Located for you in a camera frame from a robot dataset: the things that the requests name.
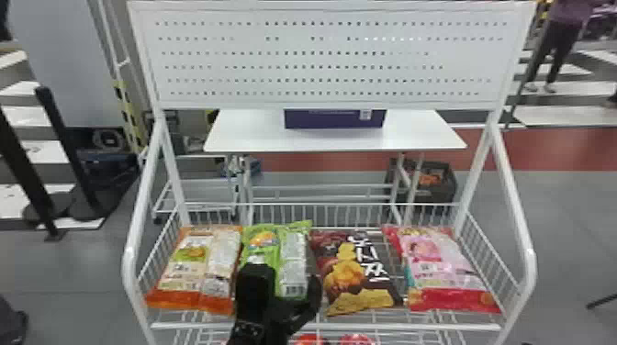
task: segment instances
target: snack bag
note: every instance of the snack bag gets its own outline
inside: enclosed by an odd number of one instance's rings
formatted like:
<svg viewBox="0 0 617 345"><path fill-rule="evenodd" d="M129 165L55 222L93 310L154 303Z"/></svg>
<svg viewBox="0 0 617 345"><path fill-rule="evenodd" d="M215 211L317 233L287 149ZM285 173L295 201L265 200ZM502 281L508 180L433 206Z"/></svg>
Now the snack bag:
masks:
<svg viewBox="0 0 617 345"><path fill-rule="evenodd" d="M201 284L197 308L210 313L233 314L231 299L233 275L240 254L240 227L229 226L214 231L208 265Z"/></svg>
<svg viewBox="0 0 617 345"><path fill-rule="evenodd" d="M148 294L150 307L191 309L196 306L201 283L208 267L214 233L211 228L181 228L174 253L161 279Z"/></svg>
<svg viewBox="0 0 617 345"><path fill-rule="evenodd" d="M242 244L244 249L240 258L240 267L246 263L265 263L278 271L280 227L274 224L257 224L244 228Z"/></svg>
<svg viewBox="0 0 617 345"><path fill-rule="evenodd" d="M403 303L365 232L313 231L310 247L330 302L328 316Z"/></svg>
<svg viewBox="0 0 617 345"><path fill-rule="evenodd" d="M276 296L303 299L308 285L306 236L311 226L312 222L306 220L245 228L242 232L241 267L247 262L267 264L276 272Z"/></svg>
<svg viewBox="0 0 617 345"><path fill-rule="evenodd" d="M403 262L410 310L500 313L493 296L458 248L450 228L385 225L382 231Z"/></svg>
<svg viewBox="0 0 617 345"><path fill-rule="evenodd" d="M276 295L286 299L304 299L307 295L307 234L312 227L310 220L280 227L280 264L276 280Z"/></svg>

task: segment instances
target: black container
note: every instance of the black container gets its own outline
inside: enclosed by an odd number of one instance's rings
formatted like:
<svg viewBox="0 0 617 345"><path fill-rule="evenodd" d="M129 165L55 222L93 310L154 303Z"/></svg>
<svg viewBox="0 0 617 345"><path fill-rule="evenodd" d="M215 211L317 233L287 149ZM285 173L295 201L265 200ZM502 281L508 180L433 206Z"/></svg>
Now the black container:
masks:
<svg viewBox="0 0 617 345"><path fill-rule="evenodd" d="M394 171L397 167L397 159L390 159L390 166L387 169L386 173L386 184L391 184L394 181ZM416 169L416 162L413 160L405 160L403 162L403 167L408 172L409 177L413 178L413 174ZM456 178L454 177L454 172L450 167L450 164L442 161L425 161L422 164L421 171L425 174L436 174L441 176L441 182L438 184L430 184L430 185L418 185L418 190L416 193L416 197L414 198L414 203L452 203L454 200L454 195L456 194ZM407 194L408 188L401 181L398 186L397 193L397 203L406 203L407 202ZM426 213L433 213L433 206L426 206L423 208ZM434 214L441 215L443 213L443 206L438 206L434 211Z"/></svg>
<svg viewBox="0 0 617 345"><path fill-rule="evenodd" d="M381 128L386 110L286 109L285 128Z"/></svg>

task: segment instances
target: black pants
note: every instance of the black pants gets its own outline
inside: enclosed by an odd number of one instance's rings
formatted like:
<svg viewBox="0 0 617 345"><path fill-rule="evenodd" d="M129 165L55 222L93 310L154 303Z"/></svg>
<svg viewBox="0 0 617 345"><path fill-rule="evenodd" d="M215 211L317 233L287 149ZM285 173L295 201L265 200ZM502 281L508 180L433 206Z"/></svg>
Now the black pants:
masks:
<svg viewBox="0 0 617 345"><path fill-rule="evenodd" d="M532 70L527 81L532 82L535 79L540 65L544 62L544 58L551 52L551 50L555 50L555 57L553 59L551 72L548 73L548 76L546 77L546 82L553 83L557 80L559 70L561 69L561 66L564 65L567 54L570 53L574 43L577 41L578 33L581 28L582 26L580 25L569 25L549 21L548 28L544 33L542 43L540 44L540 49L538 50L538 54L532 64Z"/></svg>
<svg viewBox="0 0 617 345"><path fill-rule="evenodd" d="M0 0L0 41L11 40L11 34L8 32L8 0Z"/></svg>
<svg viewBox="0 0 617 345"><path fill-rule="evenodd" d="M0 295L0 344L14 339L21 329L21 318Z"/></svg>

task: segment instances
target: shoe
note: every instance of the shoe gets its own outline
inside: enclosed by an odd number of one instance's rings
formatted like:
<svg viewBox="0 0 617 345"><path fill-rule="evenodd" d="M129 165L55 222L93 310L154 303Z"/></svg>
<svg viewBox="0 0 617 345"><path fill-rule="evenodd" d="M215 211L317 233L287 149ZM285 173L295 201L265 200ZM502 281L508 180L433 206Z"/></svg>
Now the shoe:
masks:
<svg viewBox="0 0 617 345"><path fill-rule="evenodd" d="M11 340L11 345L22 345L24 340L26 340L26 333L28 333L28 314L18 311L17 317L19 317L21 325L19 325L16 336Z"/></svg>
<svg viewBox="0 0 617 345"><path fill-rule="evenodd" d="M609 98L604 102L603 106L608 109L615 109L617 108L617 100Z"/></svg>
<svg viewBox="0 0 617 345"><path fill-rule="evenodd" d="M530 93L537 93L538 92L538 86L536 86L535 83L533 83L533 82L526 83L525 86L523 87L523 89L529 91Z"/></svg>
<svg viewBox="0 0 617 345"><path fill-rule="evenodd" d="M555 94L557 92L557 89L555 89L555 86L553 85L553 83L546 83L544 85L544 90L548 93L548 94Z"/></svg>

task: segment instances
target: red snack bag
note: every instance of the red snack bag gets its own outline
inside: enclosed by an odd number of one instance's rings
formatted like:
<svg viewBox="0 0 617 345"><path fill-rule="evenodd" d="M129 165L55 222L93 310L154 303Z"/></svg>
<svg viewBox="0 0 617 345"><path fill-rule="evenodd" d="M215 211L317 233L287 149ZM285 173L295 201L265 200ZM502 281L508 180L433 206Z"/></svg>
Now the red snack bag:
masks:
<svg viewBox="0 0 617 345"><path fill-rule="evenodd" d="M298 337L294 345L330 345L330 343L315 333L306 333Z"/></svg>
<svg viewBox="0 0 617 345"><path fill-rule="evenodd" d="M375 342L365 334L345 334L339 339L341 345L375 345Z"/></svg>
<svg viewBox="0 0 617 345"><path fill-rule="evenodd" d="M454 241L451 228L385 225L382 232L403 263L410 310L500 313L492 294Z"/></svg>

